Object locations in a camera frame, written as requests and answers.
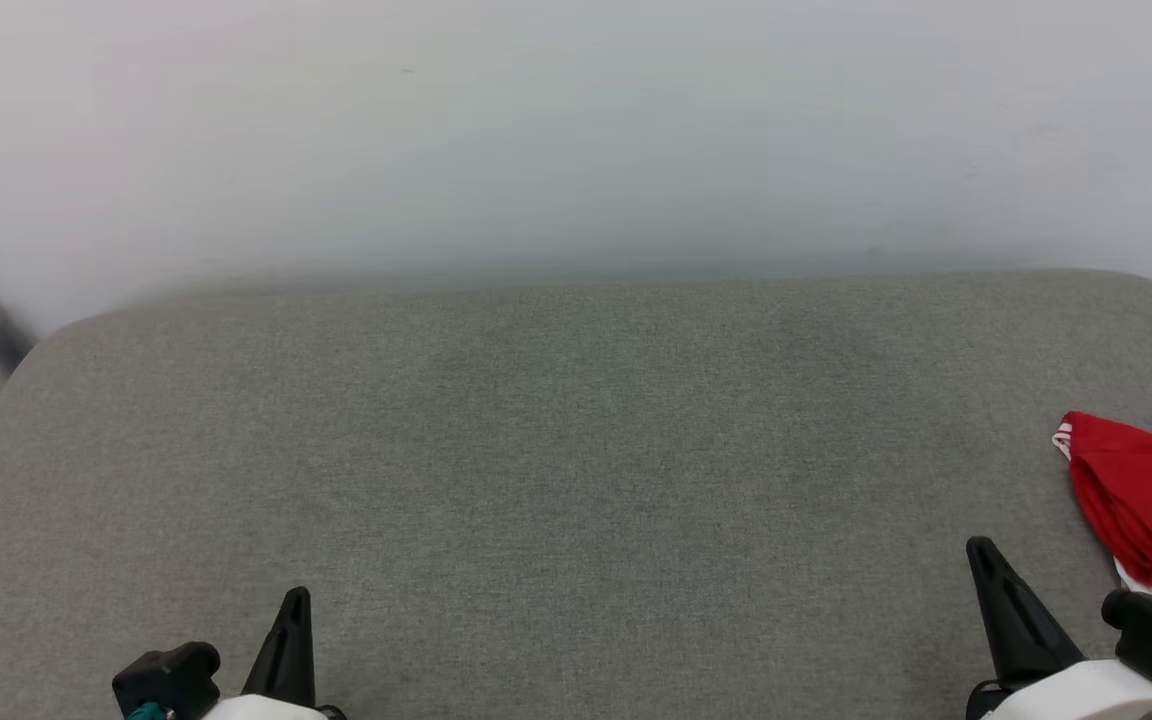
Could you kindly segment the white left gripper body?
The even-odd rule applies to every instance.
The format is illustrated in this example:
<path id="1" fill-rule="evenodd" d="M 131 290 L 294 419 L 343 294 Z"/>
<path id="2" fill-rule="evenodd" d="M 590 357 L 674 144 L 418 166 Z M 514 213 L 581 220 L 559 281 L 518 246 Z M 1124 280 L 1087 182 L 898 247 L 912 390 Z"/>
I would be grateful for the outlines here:
<path id="1" fill-rule="evenodd" d="M 306 707 L 291 702 L 274 700 L 262 694 L 242 694 L 223 698 L 212 706 L 204 720 L 328 720 L 346 719 L 338 707 Z"/>

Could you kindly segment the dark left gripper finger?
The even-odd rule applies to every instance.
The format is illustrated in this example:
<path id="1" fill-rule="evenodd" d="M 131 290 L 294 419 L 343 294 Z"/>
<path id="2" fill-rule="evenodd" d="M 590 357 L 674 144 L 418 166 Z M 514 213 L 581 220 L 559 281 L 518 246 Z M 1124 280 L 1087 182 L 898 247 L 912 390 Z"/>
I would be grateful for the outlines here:
<path id="1" fill-rule="evenodd" d="M 241 694 L 300 707 L 317 706 L 314 634 L 306 588 L 300 585 L 285 592 Z"/>

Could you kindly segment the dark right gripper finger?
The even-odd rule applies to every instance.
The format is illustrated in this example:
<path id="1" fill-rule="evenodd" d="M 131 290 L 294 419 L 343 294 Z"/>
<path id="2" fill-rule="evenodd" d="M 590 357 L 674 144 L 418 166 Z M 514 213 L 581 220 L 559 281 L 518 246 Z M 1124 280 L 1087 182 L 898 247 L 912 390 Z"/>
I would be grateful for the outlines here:
<path id="1" fill-rule="evenodd" d="M 969 538 L 967 559 L 996 685 L 1020 691 L 1087 660 L 995 541 Z"/>

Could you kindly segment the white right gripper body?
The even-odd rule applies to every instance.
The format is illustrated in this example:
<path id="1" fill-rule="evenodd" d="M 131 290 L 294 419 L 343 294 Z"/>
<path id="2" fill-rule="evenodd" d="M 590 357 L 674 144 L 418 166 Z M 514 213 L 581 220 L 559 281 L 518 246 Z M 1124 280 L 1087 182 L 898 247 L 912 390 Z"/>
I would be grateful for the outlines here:
<path id="1" fill-rule="evenodd" d="M 969 698 L 967 719 L 1152 719 L 1152 679 L 1121 660 L 1076 664 L 1006 692 L 987 684 Z"/>

